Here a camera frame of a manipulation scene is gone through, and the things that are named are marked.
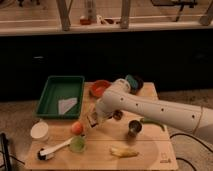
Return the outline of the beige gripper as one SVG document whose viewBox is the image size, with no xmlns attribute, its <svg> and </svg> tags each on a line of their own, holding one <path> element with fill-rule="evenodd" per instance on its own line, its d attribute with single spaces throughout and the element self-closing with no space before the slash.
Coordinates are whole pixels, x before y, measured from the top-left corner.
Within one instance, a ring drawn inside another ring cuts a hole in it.
<svg viewBox="0 0 213 171">
<path fill-rule="evenodd" d="M 101 124 L 112 116 L 112 111 L 109 110 L 105 105 L 96 105 L 89 115 L 96 115 L 98 124 Z"/>
</svg>

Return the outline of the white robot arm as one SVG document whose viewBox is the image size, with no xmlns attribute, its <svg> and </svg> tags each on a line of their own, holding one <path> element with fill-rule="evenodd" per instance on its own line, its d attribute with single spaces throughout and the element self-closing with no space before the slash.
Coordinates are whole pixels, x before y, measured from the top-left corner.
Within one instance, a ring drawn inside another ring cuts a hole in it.
<svg viewBox="0 0 213 171">
<path fill-rule="evenodd" d="M 130 93 L 131 84 L 117 79 L 95 103 L 99 123 L 116 110 L 132 112 L 174 127 L 213 144 L 213 109 L 202 106 L 151 100 Z"/>
</svg>

